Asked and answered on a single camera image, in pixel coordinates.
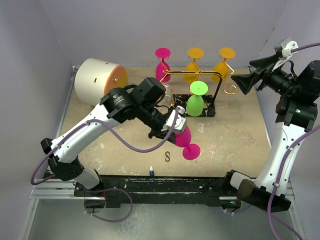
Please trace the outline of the green wine glass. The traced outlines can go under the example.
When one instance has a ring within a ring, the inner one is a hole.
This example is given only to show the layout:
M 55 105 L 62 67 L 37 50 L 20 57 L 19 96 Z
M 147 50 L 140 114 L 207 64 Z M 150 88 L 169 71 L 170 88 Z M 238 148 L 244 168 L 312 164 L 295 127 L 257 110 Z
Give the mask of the green wine glass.
M 197 80 L 190 85 L 189 89 L 192 95 L 187 101 L 186 112 L 191 117 L 198 117 L 202 114 L 204 108 L 202 96 L 208 92 L 209 88 L 205 82 Z

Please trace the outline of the pink wine glass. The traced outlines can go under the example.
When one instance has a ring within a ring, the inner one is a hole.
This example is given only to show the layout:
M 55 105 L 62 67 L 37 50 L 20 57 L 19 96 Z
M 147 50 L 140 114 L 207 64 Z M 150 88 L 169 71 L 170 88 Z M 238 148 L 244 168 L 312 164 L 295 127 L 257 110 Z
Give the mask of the pink wine glass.
M 188 161 L 195 160 L 201 153 L 200 147 L 191 141 L 192 133 L 188 126 L 185 127 L 182 134 L 175 134 L 175 145 L 183 148 L 182 156 Z
M 161 83 L 167 83 L 171 76 L 167 75 L 167 71 L 170 71 L 171 68 L 166 60 L 170 57 L 171 51 L 166 47 L 160 47 L 155 51 L 155 56 L 159 60 L 159 64 L 155 69 L 155 78 Z

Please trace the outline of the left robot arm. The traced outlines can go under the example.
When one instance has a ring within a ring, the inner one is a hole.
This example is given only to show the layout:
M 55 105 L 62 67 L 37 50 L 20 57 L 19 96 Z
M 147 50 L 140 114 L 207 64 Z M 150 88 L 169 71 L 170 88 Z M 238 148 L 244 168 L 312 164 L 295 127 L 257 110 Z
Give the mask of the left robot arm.
M 175 122 L 179 112 L 173 110 L 171 113 L 162 114 L 156 108 L 165 93 L 165 87 L 153 77 L 145 78 L 138 85 L 111 89 L 94 109 L 67 133 L 56 139 L 45 138 L 41 141 L 53 175 L 62 181 L 75 180 L 83 185 L 91 196 L 98 196 L 103 191 L 102 180 L 96 170 L 81 164 L 79 154 L 105 132 L 110 131 L 126 147 L 138 153 L 153 152 L 166 141 L 174 143 L 174 127 L 171 126 L 166 134 L 163 130 L 169 117 Z M 161 142 L 148 149 L 138 149 L 115 132 L 115 127 L 134 119 L 148 126 L 149 136 L 160 138 Z

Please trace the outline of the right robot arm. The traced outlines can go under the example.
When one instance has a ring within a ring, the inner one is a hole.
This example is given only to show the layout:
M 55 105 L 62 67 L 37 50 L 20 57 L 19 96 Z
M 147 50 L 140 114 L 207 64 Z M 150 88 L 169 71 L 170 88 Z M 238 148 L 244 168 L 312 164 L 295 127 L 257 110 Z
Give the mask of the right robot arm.
M 276 55 L 250 61 L 255 70 L 249 74 L 232 75 L 243 94 L 261 82 L 259 91 L 269 87 L 280 95 L 276 105 L 276 131 L 268 159 L 256 179 L 235 170 L 222 183 L 228 196 L 237 193 L 237 199 L 261 210 L 287 211 L 291 201 L 286 198 L 290 172 L 303 138 L 313 133 L 318 115 L 315 101 L 320 96 L 320 62 L 311 61 L 300 75 L 286 73 L 278 66 Z

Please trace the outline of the clear glass cup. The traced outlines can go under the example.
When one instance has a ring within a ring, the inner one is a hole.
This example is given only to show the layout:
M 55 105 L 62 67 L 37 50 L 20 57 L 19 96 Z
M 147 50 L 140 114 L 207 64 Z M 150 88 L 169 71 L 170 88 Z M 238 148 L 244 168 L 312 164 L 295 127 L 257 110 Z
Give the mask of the clear glass cup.
M 172 88 L 170 85 L 164 83 L 163 86 L 165 87 L 165 95 L 164 98 L 161 100 L 159 103 L 160 106 L 166 106 L 170 108 L 173 103 L 173 93 L 172 93 Z

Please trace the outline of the orange wine glass front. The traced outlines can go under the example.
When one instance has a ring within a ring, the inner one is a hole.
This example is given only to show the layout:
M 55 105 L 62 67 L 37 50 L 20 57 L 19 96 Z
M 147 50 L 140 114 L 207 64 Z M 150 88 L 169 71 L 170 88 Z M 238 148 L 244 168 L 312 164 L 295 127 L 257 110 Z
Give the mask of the orange wine glass front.
M 231 60 L 236 56 L 236 52 L 230 47 L 223 47 L 219 51 L 220 62 L 215 65 L 213 71 L 218 72 L 222 76 L 224 82 L 229 75 L 232 75 L 235 71 L 227 63 L 227 60 Z

